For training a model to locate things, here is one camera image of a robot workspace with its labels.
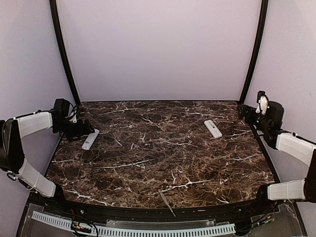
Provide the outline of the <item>white remote control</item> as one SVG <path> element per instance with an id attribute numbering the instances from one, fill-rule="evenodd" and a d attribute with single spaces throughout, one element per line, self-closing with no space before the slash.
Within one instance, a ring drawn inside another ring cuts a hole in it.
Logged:
<path id="1" fill-rule="evenodd" d="M 212 120 L 205 120 L 204 125 L 208 129 L 208 131 L 211 133 L 213 138 L 221 138 L 222 133 L 218 129 L 218 127 L 215 125 L 215 123 Z"/>
<path id="2" fill-rule="evenodd" d="M 94 129 L 93 133 L 90 133 L 88 135 L 88 137 L 86 138 L 85 142 L 82 145 L 82 149 L 85 151 L 90 150 L 90 148 L 92 147 L 94 141 L 96 140 L 97 136 L 99 135 L 99 130 L 98 129 Z"/>

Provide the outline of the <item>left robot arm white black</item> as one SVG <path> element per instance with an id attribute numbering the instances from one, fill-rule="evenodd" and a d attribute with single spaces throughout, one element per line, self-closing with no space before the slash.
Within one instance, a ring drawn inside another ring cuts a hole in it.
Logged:
<path id="1" fill-rule="evenodd" d="M 50 130 L 68 142 L 86 137 L 82 146 L 89 150 L 99 134 L 87 119 L 79 118 L 79 108 L 59 98 L 50 110 L 38 110 L 0 122 L 0 168 L 7 176 L 18 180 L 26 188 L 51 198 L 50 207 L 59 215 L 66 215 L 70 205 L 64 199 L 60 185 L 47 179 L 35 165 L 32 148 L 42 145 L 38 134 Z"/>

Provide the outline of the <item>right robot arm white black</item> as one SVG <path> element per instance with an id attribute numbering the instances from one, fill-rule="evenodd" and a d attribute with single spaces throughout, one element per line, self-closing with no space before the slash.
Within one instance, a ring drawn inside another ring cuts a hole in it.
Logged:
<path id="1" fill-rule="evenodd" d="M 239 105 L 238 115 L 261 135 L 272 155 L 280 181 L 262 185 L 253 201 L 252 210 L 263 214 L 271 201 L 316 201 L 316 144 L 281 128 L 284 108 L 277 102 L 259 101 L 253 108 Z"/>

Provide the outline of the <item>black front table rail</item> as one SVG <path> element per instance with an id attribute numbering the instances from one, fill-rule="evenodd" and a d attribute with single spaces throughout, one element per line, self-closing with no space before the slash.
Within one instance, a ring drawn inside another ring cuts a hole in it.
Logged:
<path id="1" fill-rule="evenodd" d="M 87 219 L 98 223 L 110 220 L 135 222 L 171 222 L 171 221 L 248 221 L 252 217 L 277 213 L 278 203 L 259 203 L 256 200 L 243 201 L 233 204 L 205 206 L 194 208 L 178 208 L 170 211 L 168 208 L 141 209 L 109 207 L 79 202 L 68 202 L 71 210 L 58 209 L 52 203 L 44 204 L 44 211 L 53 214 L 64 214 L 78 219 Z"/>

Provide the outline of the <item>black right frame post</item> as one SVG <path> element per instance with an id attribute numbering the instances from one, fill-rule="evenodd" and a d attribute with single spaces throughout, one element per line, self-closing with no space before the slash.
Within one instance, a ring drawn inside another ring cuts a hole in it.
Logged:
<path id="1" fill-rule="evenodd" d="M 255 41 L 254 41 L 254 46 L 249 62 L 249 67 L 247 70 L 247 74 L 245 77 L 244 85 L 241 91 L 241 95 L 239 98 L 239 103 L 244 104 L 247 94 L 250 89 L 251 81 L 254 75 L 260 47 L 261 47 L 261 42 L 263 38 L 263 33 L 264 33 L 264 28 L 265 28 L 265 22 L 266 22 L 266 17 L 267 17 L 267 12 L 268 12 L 268 5 L 269 1 L 268 0 L 261 0 L 261 7 L 260 7 L 260 14 L 259 14 L 259 20 L 258 20 L 258 26 L 257 26 L 257 31 L 256 31 L 256 36 L 255 36 Z"/>

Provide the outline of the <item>black frame post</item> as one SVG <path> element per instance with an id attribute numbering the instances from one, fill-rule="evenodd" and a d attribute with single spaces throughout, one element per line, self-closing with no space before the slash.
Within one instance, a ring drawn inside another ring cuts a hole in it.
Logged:
<path id="1" fill-rule="evenodd" d="M 258 20 L 258 26 L 257 26 L 257 31 L 256 31 L 256 36 L 255 36 L 255 41 L 254 41 L 254 46 L 249 62 L 249 67 L 247 70 L 247 74 L 245 77 L 244 85 L 241 91 L 241 95 L 239 98 L 239 103 L 244 104 L 247 94 L 250 89 L 251 81 L 254 75 L 260 47 L 261 47 L 261 42 L 263 38 L 263 33 L 264 33 L 264 28 L 265 28 L 265 22 L 266 22 L 266 17 L 267 17 L 267 12 L 268 12 L 268 5 L 269 1 L 268 0 L 261 0 L 261 7 L 260 7 L 260 14 L 259 14 L 259 20 Z"/>
<path id="2" fill-rule="evenodd" d="M 61 23 L 60 23 L 58 7 L 57 7 L 57 1 L 49 0 L 49 5 L 50 5 L 50 12 L 51 12 L 51 18 L 53 22 L 54 31 L 55 31 L 55 36 L 57 40 L 57 45 L 59 49 L 59 54 L 60 54 L 63 68 L 66 74 L 67 82 L 68 82 L 75 104 L 80 105 L 81 101 L 79 98 L 79 93 L 75 85 L 75 80 L 71 71 L 71 67 L 70 67 L 70 63 L 69 63 L 69 59 L 67 56 L 65 43 L 63 39 Z"/>

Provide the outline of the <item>black left frame post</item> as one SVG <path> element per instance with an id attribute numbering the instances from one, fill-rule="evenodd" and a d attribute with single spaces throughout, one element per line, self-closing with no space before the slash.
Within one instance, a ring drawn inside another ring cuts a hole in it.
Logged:
<path id="1" fill-rule="evenodd" d="M 80 105 L 81 101 L 79 98 L 79 93 L 75 85 L 75 80 L 71 71 L 71 67 L 70 67 L 70 63 L 69 63 L 69 59 L 67 56 L 65 43 L 63 39 L 61 23 L 60 23 L 58 7 L 57 7 L 57 1 L 49 0 L 49 5 L 50 5 L 50 12 L 51 12 L 51 18 L 53 22 L 54 31 L 55 31 L 55 36 L 57 40 L 57 45 L 59 49 L 59 54 L 60 54 L 63 68 L 66 74 L 67 82 L 68 82 L 75 104 Z"/>

